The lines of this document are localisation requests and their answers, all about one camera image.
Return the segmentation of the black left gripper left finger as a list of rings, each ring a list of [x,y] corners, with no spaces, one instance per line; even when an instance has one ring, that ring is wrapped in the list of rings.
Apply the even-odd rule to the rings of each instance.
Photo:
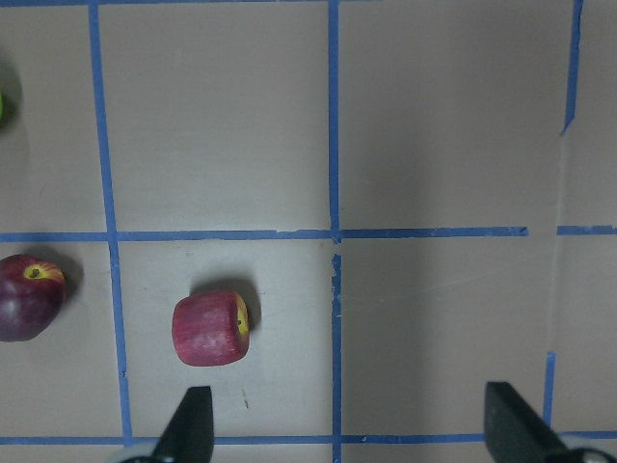
[[[154,462],[208,463],[214,449],[212,393],[189,388],[151,454]]]

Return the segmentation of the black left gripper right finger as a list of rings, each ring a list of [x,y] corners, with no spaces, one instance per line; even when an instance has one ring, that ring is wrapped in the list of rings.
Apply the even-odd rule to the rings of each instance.
[[[484,440],[494,462],[575,462],[571,451],[508,382],[487,382]]]

